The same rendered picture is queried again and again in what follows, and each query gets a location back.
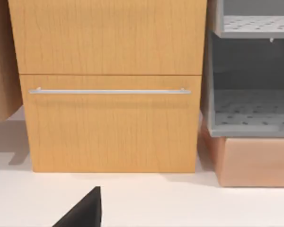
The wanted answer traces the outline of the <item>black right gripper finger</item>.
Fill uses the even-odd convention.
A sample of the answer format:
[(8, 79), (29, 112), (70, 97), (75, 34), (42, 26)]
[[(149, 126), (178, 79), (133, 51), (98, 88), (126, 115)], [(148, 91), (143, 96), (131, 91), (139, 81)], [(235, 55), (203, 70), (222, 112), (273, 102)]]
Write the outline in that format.
[(101, 187), (94, 187), (52, 227), (101, 227)]

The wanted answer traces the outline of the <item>pale wooden panel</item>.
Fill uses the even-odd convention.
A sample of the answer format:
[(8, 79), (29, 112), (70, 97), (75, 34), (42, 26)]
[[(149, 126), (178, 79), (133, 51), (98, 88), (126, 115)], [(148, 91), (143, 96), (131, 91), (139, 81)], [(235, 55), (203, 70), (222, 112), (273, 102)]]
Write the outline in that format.
[(0, 122), (22, 106), (8, 0), (0, 0)]

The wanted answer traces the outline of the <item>pale wooden drawer front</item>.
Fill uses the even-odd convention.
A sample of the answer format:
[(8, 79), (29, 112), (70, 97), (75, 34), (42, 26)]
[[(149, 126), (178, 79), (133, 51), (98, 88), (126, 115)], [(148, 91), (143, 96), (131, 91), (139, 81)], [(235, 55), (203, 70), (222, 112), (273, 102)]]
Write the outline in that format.
[(220, 186), (284, 187), (284, 138), (214, 138), (205, 120), (200, 136)]

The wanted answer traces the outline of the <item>wooden cupboard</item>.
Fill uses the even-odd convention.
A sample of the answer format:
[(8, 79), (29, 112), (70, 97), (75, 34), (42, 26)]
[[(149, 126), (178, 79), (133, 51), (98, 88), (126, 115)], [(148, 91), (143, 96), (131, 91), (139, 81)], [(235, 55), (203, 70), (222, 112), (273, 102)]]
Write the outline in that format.
[(199, 75), (207, 0), (8, 0), (21, 74)]

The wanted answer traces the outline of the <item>grey pierced drawer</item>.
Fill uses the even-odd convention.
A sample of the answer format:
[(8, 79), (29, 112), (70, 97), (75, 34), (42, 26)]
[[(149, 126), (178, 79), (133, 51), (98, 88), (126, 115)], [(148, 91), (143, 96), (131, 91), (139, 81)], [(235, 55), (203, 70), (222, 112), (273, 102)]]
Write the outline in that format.
[(208, 32), (200, 108), (212, 137), (284, 138), (284, 39)]

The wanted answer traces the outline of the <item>grey pierced shelf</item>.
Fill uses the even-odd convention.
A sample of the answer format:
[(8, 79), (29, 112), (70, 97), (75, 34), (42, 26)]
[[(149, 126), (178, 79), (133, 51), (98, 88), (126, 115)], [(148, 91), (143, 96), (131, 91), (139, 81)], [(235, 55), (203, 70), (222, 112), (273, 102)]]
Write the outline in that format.
[(220, 38), (284, 39), (284, 0), (209, 0), (208, 15)]

